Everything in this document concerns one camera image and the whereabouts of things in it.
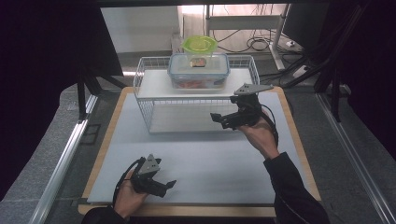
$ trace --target container lid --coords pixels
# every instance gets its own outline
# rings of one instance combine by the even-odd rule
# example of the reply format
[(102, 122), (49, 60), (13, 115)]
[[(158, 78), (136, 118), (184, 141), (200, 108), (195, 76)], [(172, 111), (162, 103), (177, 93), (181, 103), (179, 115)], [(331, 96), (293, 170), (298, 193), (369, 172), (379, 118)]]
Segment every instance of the container lid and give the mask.
[(210, 54), (218, 47), (218, 42), (206, 35), (193, 35), (185, 39), (181, 47), (189, 53)]
[[(205, 66), (191, 66), (191, 60), (205, 60)], [(168, 74), (173, 78), (227, 77), (230, 74), (230, 65), (225, 53), (214, 53), (202, 58), (192, 58), (185, 53), (176, 53), (171, 57)]]

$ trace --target metal frame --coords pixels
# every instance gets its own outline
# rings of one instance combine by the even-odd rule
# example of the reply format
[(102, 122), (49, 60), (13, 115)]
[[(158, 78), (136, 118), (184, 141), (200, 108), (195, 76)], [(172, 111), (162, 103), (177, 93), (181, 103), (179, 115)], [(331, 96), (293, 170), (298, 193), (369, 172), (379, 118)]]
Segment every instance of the metal frame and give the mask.
[(268, 44), (268, 48), (274, 58), (278, 71), (285, 70), (285, 65), (279, 57), (277, 45), (285, 24), (290, 4), (286, 4), (279, 16), (210, 16), (210, 5), (206, 5), (205, 34), (210, 35), (210, 30), (255, 30), (276, 29), (274, 41)]
[(58, 193), (58, 190), (61, 187), (62, 182), (64, 181), (64, 176), (67, 173), (67, 169), (71, 161), (73, 160), (73, 155), (76, 152), (79, 140), (81, 139), (81, 136), (83, 135), (85, 128), (87, 127), (88, 119), (91, 112), (93, 111), (96, 100), (97, 97), (93, 95), (91, 95), (91, 97), (88, 99), (88, 102), (86, 104), (87, 117), (76, 124), (69, 140), (67, 141), (64, 152), (62, 153), (62, 156), (59, 159), (51, 178), (49, 179), (49, 183), (44, 189), (40, 201), (38, 201), (37, 207), (35, 208), (35, 211), (30, 218), (30, 224), (44, 223), (44, 221), (46, 220), (47, 215), (49, 214), (52, 204)]
[(347, 132), (344, 130), (342, 123), (338, 122), (337, 119), (332, 115), (330, 110), (330, 104), (327, 101), (325, 93), (317, 93), (319, 103), (329, 120), (335, 134), (338, 137), (347, 157), (350, 160), (359, 180), (361, 181), (364, 189), (367, 192), (370, 200), (372, 201), (376, 212), (379, 214), (383, 223), (396, 223), (394, 213), (391, 211), (387, 200), (381, 192), (379, 186), (375, 183), (367, 168), (365, 167), (361, 157), (359, 156), (358, 150), (353, 146)]

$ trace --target clear plastic container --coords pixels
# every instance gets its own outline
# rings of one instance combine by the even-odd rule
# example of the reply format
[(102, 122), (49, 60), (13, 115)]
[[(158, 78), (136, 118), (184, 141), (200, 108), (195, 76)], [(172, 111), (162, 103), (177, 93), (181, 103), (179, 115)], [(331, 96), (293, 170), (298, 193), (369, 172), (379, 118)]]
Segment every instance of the clear plastic container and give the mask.
[(177, 53), (172, 55), (168, 68), (175, 89), (221, 89), (229, 74), (230, 65), (224, 53), (213, 53), (210, 60)]

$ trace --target aluminum rail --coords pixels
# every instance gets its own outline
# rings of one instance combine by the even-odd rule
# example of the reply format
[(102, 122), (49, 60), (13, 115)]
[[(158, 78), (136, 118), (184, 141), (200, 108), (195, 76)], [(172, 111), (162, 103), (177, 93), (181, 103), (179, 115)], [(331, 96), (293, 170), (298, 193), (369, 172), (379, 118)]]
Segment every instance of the aluminum rail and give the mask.
[(69, 167), (70, 162), (73, 159), (73, 155), (76, 152), (78, 147), (79, 140), (84, 133), (85, 128), (87, 127), (89, 116), (95, 106), (97, 101), (97, 97), (91, 95), (87, 101), (87, 117), (81, 122), (76, 124), (71, 136), (64, 148), (64, 152), (62, 153), (61, 158), (58, 161), (58, 164), (55, 167), (55, 170), (52, 173), (51, 178), (49, 179), (49, 183), (47, 184), (44, 192), (38, 201), (37, 207), (33, 212), (32, 217), (30, 218), (30, 224), (38, 224), (44, 223), (47, 218), (47, 215), (50, 212), (52, 204), (55, 200), (55, 197), (58, 193), (59, 188), (64, 181), (64, 176), (66, 175), (67, 169)]
[(386, 224), (396, 224), (396, 219), (393, 212), (390, 210), (389, 204), (381, 192), (381, 189), (375, 183), (371, 175), (369, 174), (367, 168), (365, 167), (361, 157), (359, 156), (358, 150), (353, 146), (347, 132), (344, 130), (342, 123), (337, 122), (337, 120), (332, 115), (330, 104), (327, 101), (324, 93), (317, 94), (320, 105), (326, 114), (332, 128), (335, 131), (347, 157), (350, 160), (353, 168), (355, 169), (358, 178), (360, 179), (364, 189), (366, 190), (370, 200), (372, 201), (375, 210), (379, 214), (383, 223)]

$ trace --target black curtain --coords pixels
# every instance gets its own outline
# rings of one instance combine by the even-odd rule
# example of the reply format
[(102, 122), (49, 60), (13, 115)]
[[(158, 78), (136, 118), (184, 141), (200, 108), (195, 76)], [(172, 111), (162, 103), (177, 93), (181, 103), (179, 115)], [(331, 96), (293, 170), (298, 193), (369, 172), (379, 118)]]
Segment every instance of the black curtain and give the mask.
[(3, 199), (49, 127), (60, 93), (77, 83), (78, 73), (122, 71), (99, 7), (1, 1), (0, 29)]
[(396, 1), (371, 1), (346, 43), (339, 71), (355, 113), (396, 160)]

